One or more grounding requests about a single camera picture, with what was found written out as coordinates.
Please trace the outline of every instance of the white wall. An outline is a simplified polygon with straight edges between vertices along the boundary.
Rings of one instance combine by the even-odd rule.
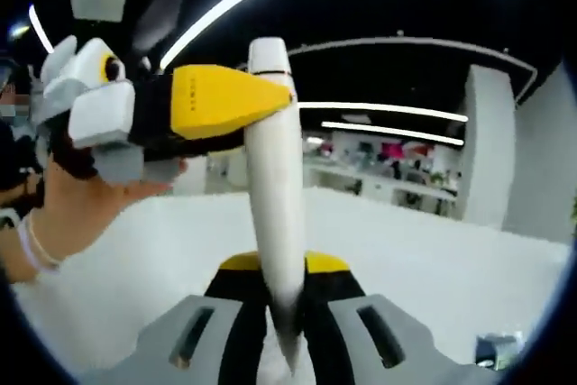
[[[501,229],[515,171],[515,102],[508,74],[472,65],[465,86],[469,122],[456,214]]]
[[[577,104],[563,65],[517,110],[517,168],[505,229],[568,243],[577,188]]]

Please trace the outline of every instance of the gray robot part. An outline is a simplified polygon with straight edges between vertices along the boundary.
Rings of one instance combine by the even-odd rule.
[[[92,148],[94,168],[107,184],[126,185],[144,176],[144,150],[130,143],[109,143]]]
[[[189,296],[142,331],[130,357],[111,370],[80,378],[80,383],[218,385],[226,341],[241,305],[230,299]],[[205,327],[190,353],[185,342],[199,324]],[[189,359],[183,359],[183,353]]]
[[[150,182],[166,184],[172,182],[180,172],[180,159],[161,161],[146,161],[144,163],[144,178]]]
[[[429,329],[382,295],[329,303],[357,385],[485,385],[494,371],[451,361],[435,348]]]
[[[67,112],[74,105],[76,98],[88,90],[87,85],[79,80],[71,78],[62,81],[50,92],[44,94],[44,98],[40,103],[37,102],[37,106],[34,107],[34,122],[43,124],[49,119]]]
[[[49,53],[41,68],[40,81],[44,86],[48,86],[54,78],[60,75],[65,65],[76,54],[77,47],[78,40],[74,35],[67,36],[54,47],[54,51]]]

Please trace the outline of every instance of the white table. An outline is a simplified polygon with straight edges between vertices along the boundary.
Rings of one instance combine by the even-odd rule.
[[[399,191],[418,194],[420,196],[433,197],[448,202],[455,202],[457,197],[440,188],[429,187],[427,185],[385,178],[384,176],[364,173],[353,168],[340,165],[329,165],[318,162],[308,162],[305,167],[305,185],[314,186],[318,181],[316,174],[329,173],[345,178],[358,179],[362,181],[361,196],[379,200],[389,204],[396,203],[396,196]]]
[[[322,188],[305,191],[305,206],[308,248],[346,260],[366,293],[427,325],[457,362],[472,361],[477,334],[527,335],[570,251]],[[146,325],[203,293],[224,259],[255,248],[248,194],[155,197],[122,212],[59,274],[14,289],[33,329],[78,374],[130,355]],[[259,384],[288,374],[269,325]],[[297,376],[291,383],[315,383],[310,360]]]

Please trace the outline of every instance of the white bracelet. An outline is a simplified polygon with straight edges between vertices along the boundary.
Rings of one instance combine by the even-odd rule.
[[[52,265],[53,267],[59,267],[60,264],[62,263],[62,261],[59,261],[58,259],[54,259],[52,256],[50,256],[48,254],[48,252],[46,250],[44,250],[44,247],[42,247],[42,245],[40,244],[40,242],[38,241],[38,238],[36,237],[36,233],[34,232],[34,224],[32,222],[32,212],[34,210],[30,211],[30,214],[27,215],[28,218],[28,231],[30,232],[30,237],[32,238],[32,241],[34,242],[34,245],[36,245],[36,248],[38,249],[38,251],[41,253],[42,257],[44,258],[45,261],[47,261],[50,265]]]
[[[36,254],[34,254],[32,251],[32,247],[30,246],[30,238],[32,237],[32,234],[30,232],[29,217],[30,214],[25,216],[17,228],[18,237],[20,238],[20,245],[22,246],[28,262],[34,267],[34,269],[36,269],[38,272],[54,274],[57,272],[58,268],[55,265],[51,265],[51,267],[44,266],[41,261],[38,260]]]

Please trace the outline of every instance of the ceiling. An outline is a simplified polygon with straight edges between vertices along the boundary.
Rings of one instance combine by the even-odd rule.
[[[75,21],[70,0],[0,0],[2,30],[18,18],[25,20],[34,2],[53,44],[71,33],[81,41],[100,36],[117,53],[126,53],[134,25],[150,1],[127,0],[124,21],[112,24]],[[184,0],[178,29],[153,49],[152,63],[158,65],[180,34],[219,1]],[[508,72],[522,104],[562,56],[554,6],[550,0],[246,0],[200,33],[170,66],[217,63],[238,68],[251,40],[281,36],[294,52],[291,64],[300,101],[457,113],[469,66],[476,63]],[[468,45],[454,47],[451,41]],[[477,52],[479,47],[485,52]],[[45,55],[33,32],[9,49],[25,63],[40,64]],[[315,130],[323,121],[346,122],[345,112],[302,109],[301,120]],[[376,125],[438,135],[447,135],[450,124],[422,115],[369,116]],[[462,137],[463,128],[454,134]]]

